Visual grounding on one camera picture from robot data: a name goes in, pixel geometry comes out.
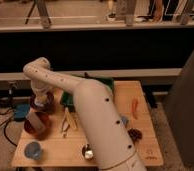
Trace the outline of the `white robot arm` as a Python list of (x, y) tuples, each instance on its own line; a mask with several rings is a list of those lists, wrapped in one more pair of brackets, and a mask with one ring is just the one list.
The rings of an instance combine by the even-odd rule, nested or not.
[(73, 104), (100, 171), (147, 171), (113, 102), (111, 89), (86, 79), (49, 69), (40, 57), (23, 67), (32, 81), (51, 85), (73, 96)]

